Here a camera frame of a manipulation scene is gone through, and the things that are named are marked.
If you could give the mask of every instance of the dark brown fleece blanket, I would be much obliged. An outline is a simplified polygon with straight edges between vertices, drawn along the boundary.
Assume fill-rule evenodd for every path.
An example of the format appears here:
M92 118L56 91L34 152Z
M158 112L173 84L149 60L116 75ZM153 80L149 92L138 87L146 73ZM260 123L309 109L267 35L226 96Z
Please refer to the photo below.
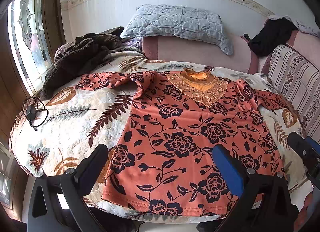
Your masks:
M54 58L53 69L46 75L40 99L52 98L55 89L88 74L101 63L109 50L118 48L120 39L117 35L120 35L123 27L113 30L111 34L87 33L61 49Z

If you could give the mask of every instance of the floral shirt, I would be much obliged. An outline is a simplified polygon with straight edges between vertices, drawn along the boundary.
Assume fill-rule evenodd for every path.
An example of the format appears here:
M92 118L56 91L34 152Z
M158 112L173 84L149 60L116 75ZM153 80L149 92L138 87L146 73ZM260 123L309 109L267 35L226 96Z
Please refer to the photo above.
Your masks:
M182 72L83 75L77 89L137 84L129 120L114 149L102 199L159 215L230 211L233 196L212 161L222 144L246 168L283 172L276 144L258 111L284 108L281 97L212 75Z

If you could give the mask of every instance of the white blanket with leaf print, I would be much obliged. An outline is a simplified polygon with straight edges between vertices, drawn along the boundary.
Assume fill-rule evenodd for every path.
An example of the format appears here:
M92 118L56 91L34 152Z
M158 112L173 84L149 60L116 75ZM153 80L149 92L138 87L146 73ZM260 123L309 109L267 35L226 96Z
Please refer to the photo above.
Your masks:
M195 71L210 70L213 75L226 77L232 81L242 78L254 89L275 92L261 73L249 75L194 63L148 60L135 49L124 50L120 47L109 54L105 59L106 62L92 72L129 73L146 70L162 72L181 71L188 67ZM44 101L49 115L46 122L38 127L38 131L30 127L24 116L20 117L21 119L17 118L10 146L21 167L29 174L34 176L40 176L43 172L47 176L62 174L67 168L76 167L82 159L88 157L99 143L105 144L108 149L117 144L129 117L130 96L136 92L136 85L131 83L122 85L120 89L102 88L97 91L73 89L72 86L79 80L80 77L72 80L59 88L50 101ZM289 181L288 187L290 190L295 189L306 180L305 169L302 160L288 147L286 139L292 131L301 133L300 123L287 109L273 112L260 107L260 112L278 146L286 178ZM34 125L43 121L44 114L45 111L37 115ZM106 164L91 193L84 198L92 206L118 216L127 218L135 216L135 219L141 221L158 223L196 223L219 217L218 215L184 217L145 214L137 218L135 210L101 199L107 167Z

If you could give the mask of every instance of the blanket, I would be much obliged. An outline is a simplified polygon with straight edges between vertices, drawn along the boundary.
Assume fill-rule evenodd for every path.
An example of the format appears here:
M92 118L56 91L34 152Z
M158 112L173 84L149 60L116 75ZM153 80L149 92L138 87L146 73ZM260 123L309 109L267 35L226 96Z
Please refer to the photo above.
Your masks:
M256 90L268 90L276 93L263 74L246 73L218 67L186 62L163 62L148 60L135 48L119 47L105 57L105 62L92 72L133 73L147 70L157 72L182 71L192 68L194 71L210 71L216 77L225 77L232 81L242 79ZM72 80L55 91L51 100L44 101L49 110L46 122L36 132L30 127L24 116L17 118L11 132L10 147L21 167L33 176L43 172L50 176L63 173L69 167L76 167L82 159L88 157L95 147L105 144L109 149L109 160L113 148L122 135L128 121L132 103L129 96L134 96L136 84L123 85L121 89L102 88L97 91L75 90L80 77ZM287 136L290 132L302 132L297 116L287 109L269 111L258 108L271 133L284 166L288 187L292 191L306 181L302 160L288 147ZM43 113L37 115L42 122ZM105 187L105 176L109 161L103 168L97 182L85 202L115 215L135 220L157 223L198 223L215 220L224 215L167 216L146 213L140 215L134 209L121 207L101 199Z
M118 48L119 37L113 34L119 35L119 29L116 28L110 33L87 33L63 47L54 58L53 69L46 75L40 99L52 98L55 89L90 72L101 63L109 50Z

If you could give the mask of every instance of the blue gripper pad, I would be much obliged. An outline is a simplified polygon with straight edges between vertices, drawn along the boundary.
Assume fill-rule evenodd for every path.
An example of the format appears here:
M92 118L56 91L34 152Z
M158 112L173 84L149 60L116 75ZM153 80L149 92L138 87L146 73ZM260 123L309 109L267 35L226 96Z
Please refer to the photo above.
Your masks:
M316 152L320 155L320 145L315 140L313 140L310 136L307 136L305 138L305 141L310 144L313 149L315 149Z
M212 159L227 183L231 193L241 197L244 191L244 180L236 167L232 164L230 154L222 145L216 145L212 149Z

